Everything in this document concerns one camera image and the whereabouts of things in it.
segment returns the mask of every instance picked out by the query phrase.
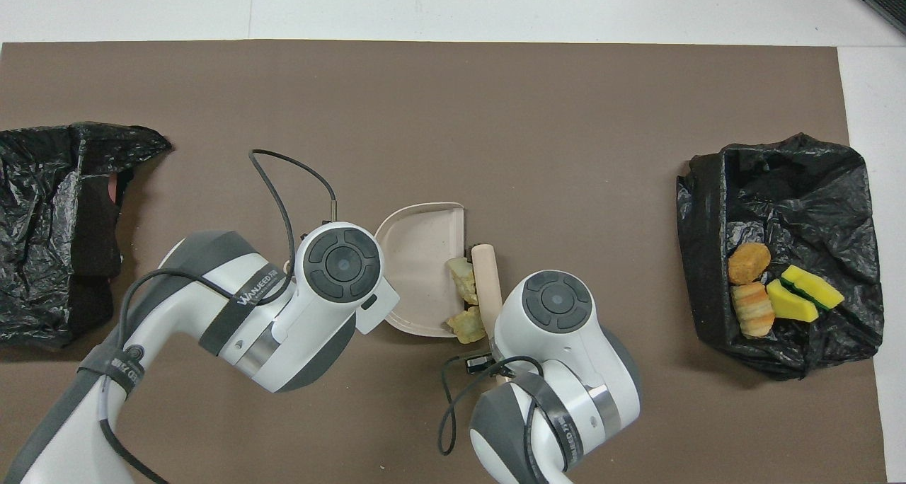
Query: white tile floor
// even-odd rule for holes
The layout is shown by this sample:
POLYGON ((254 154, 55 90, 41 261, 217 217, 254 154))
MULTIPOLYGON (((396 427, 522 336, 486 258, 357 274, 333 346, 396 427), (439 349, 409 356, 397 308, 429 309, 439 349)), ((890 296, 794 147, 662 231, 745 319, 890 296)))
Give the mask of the white tile floor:
POLYGON ((874 359, 889 481, 906 481, 906 36, 858 0, 0 0, 0 42, 333 38, 831 45, 869 165, 885 343, 874 359))

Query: brown table surface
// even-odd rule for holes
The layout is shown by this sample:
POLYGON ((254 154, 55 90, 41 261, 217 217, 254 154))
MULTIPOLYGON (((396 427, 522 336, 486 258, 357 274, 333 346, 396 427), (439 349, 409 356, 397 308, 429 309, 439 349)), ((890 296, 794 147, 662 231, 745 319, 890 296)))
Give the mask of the brown table surface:
MULTIPOLYGON (((175 146, 127 191, 116 297, 195 230, 236 229, 282 263, 284 229, 246 160, 253 146, 274 149, 329 178, 340 217, 372 231, 407 204, 465 204, 466 244, 494 244, 505 294, 542 268, 589 284, 602 325, 641 368, 643 413, 570 472, 575 482, 885 480, 871 362, 774 383, 706 348, 677 246, 674 180, 693 155, 797 132, 847 143, 834 49, 4 45, 0 128, 79 120, 144 125, 175 146)), ((316 181, 268 168, 298 233, 326 216, 316 181)), ((0 352, 0 471, 112 326, 59 354, 0 352)), ((491 482, 465 435, 475 397, 456 451, 435 448, 437 373, 463 349, 383 323, 320 381, 269 394, 178 336, 119 432, 176 482, 491 482)))

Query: circular control panel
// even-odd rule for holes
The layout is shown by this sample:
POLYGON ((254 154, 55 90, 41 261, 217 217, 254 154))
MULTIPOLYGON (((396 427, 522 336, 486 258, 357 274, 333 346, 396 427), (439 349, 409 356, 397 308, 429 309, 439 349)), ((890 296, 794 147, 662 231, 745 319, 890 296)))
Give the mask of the circular control panel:
POLYGON ((535 325, 552 333, 573 332, 585 325, 592 313, 592 295, 585 284, 573 275, 553 270, 525 280, 522 304, 535 325))
POLYGON ((378 284, 381 261, 371 236, 354 227, 338 227, 314 238, 305 251, 303 269, 321 298, 356 301, 378 284))

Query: round gray button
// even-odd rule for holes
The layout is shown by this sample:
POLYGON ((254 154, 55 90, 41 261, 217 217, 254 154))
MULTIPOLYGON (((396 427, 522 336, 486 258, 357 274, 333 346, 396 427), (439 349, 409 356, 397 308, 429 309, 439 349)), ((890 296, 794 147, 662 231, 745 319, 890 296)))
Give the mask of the round gray button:
POLYGON ((349 282, 359 277, 362 271, 362 258, 355 249, 349 246, 338 246, 327 255, 327 273, 340 282, 349 282))
POLYGON ((563 284, 551 284, 541 292, 541 304, 552 313, 567 313, 574 303, 575 293, 563 284))

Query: black trash bag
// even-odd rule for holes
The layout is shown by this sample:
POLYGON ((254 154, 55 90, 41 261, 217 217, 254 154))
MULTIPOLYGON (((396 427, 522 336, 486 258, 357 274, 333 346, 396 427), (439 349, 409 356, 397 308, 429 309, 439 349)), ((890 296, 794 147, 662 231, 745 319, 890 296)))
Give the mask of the black trash bag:
POLYGON ((878 246, 858 153, 798 134, 696 156, 689 171, 677 178, 677 229, 702 342, 779 381, 878 351, 884 325, 878 246), (745 337, 727 275, 727 258, 743 242, 771 251, 763 283, 797 265, 824 277, 845 300, 815 322, 778 318, 768 336, 745 337))
POLYGON ((142 127, 0 132, 0 347, 58 349, 110 319, 123 191, 132 168, 169 149, 142 127))

